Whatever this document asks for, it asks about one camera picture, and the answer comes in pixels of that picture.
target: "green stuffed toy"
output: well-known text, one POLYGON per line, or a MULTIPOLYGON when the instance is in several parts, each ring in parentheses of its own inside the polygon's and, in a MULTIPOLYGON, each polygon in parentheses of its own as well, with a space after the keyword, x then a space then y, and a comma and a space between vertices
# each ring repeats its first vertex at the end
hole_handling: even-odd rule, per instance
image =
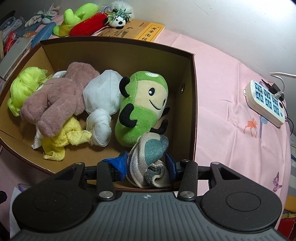
POLYGON ((99 10, 99 6, 94 3, 86 3, 79 7, 75 12, 67 9, 64 12, 64 21, 61 25, 54 27, 53 33, 57 36, 64 37, 69 35, 70 30, 80 22, 92 17, 99 10))
POLYGON ((163 120, 159 129, 157 121, 169 112, 165 108, 168 86, 165 79, 155 73, 139 71, 119 83, 123 95, 115 136, 122 146, 132 147, 145 132, 164 134, 168 120, 163 120))

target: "white power strip with screens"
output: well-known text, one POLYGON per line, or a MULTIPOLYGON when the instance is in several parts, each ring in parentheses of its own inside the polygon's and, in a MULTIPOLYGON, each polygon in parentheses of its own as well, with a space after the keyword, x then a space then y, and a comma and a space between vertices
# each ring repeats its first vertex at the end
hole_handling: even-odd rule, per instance
POLYGON ((285 123, 283 104, 275 99, 268 89, 251 80, 244 89, 244 95, 250 108, 265 117, 276 127, 280 127, 285 123))

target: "mauve stuffed animal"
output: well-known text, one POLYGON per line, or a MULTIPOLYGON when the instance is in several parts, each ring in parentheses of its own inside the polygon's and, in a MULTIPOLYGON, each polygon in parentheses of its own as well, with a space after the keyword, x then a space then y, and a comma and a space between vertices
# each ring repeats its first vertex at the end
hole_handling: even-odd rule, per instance
POLYGON ((90 64, 71 63, 64 78, 46 81, 40 90, 25 100, 21 116, 36 124, 43 136, 56 136, 72 115, 84 111, 82 92, 98 75, 90 64))

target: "red plush toy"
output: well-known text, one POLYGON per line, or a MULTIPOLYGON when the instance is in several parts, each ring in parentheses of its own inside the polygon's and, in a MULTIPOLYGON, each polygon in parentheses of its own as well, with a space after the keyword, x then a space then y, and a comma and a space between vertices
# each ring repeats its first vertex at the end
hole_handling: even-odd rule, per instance
POLYGON ((107 15, 105 13, 96 13, 91 18, 74 26, 70 31, 70 36, 91 36, 96 31, 107 26, 107 15))

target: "gray ribbed panel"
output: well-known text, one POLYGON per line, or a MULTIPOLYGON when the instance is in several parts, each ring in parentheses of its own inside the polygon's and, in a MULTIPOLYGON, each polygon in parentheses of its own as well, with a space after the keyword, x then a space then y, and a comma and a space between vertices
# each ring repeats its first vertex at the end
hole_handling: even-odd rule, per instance
POLYGON ((261 234, 231 233, 214 226, 196 204, 173 193, 123 193, 100 203, 79 226, 60 233, 21 231, 13 241, 275 241, 285 240, 273 229, 261 234))

